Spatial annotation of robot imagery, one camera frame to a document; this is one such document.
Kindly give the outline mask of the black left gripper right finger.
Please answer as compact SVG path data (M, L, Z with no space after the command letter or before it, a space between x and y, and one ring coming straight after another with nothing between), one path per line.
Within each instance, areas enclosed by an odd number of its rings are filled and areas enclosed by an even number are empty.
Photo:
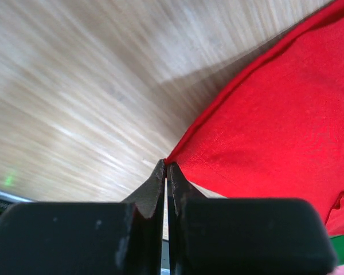
M315 209L295 198L207 198L169 165L171 274L328 274L337 255Z

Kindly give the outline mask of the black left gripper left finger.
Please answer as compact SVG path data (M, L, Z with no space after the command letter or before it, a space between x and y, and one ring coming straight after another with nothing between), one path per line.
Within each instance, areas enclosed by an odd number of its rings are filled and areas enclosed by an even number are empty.
M121 202L21 202L0 215L0 274L159 274L165 163Z

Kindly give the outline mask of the red t-shirt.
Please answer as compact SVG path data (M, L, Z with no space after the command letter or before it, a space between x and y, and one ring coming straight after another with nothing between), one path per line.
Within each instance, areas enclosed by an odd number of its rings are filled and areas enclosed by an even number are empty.
M237 75L166 162L225 197L307 200L344 234L344 1Z

